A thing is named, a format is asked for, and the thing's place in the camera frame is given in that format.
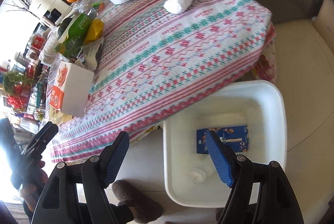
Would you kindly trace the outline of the person's left hand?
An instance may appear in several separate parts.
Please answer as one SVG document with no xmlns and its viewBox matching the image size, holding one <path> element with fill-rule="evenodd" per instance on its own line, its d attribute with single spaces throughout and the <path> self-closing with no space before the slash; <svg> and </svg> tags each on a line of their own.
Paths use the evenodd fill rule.
<svg viewBox="0 0 334 224">
<path fill-rule="evenodd" d="M 46 184 L 46 182 L 48 181 L 48 175 L 43 170 L 43 167 L 45 166 L 45 162 L 41 160 L 38 164 L 41 168 L 41 179 L 42 179 L 43 183 Z M 33 184 L 30 184 L 30 183 L 22 184 L 22 186 L 19 190 L 21 198 L 23 198 L 23 200 L 25 201 L 29 211 L 31 211 L 31 212 L 34 212 L 35 207 L 37 205 L 37 200 L 33 197 L 33 194 L 36 191 L 37 191 L 36 186 L 33 185 Z"/>
</svg>

